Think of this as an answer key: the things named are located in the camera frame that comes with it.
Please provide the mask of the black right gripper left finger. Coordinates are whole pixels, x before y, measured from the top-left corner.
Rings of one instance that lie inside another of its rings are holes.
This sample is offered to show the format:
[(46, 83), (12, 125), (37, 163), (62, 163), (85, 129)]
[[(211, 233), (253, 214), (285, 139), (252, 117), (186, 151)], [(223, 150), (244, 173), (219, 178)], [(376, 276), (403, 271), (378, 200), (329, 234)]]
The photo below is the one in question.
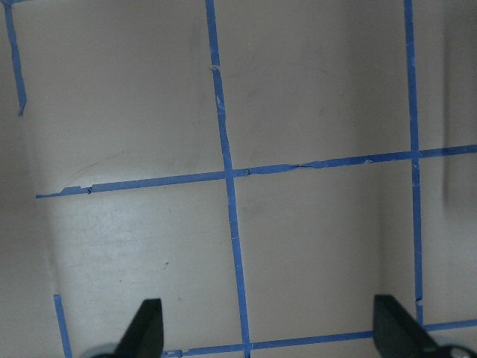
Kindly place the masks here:
[(161, 357), (164, 347), (162, 301), (144, 300), (126, 329), (113, 357)]

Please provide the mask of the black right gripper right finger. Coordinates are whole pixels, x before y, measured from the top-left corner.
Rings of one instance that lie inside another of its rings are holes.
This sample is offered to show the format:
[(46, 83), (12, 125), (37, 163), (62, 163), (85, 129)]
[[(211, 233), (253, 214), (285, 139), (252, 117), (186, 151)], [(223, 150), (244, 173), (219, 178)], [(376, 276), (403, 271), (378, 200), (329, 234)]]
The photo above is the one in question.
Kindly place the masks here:
[(380, 357), (431, 357), (437, 343), (392, 295), (373, 299), (373, 343)]

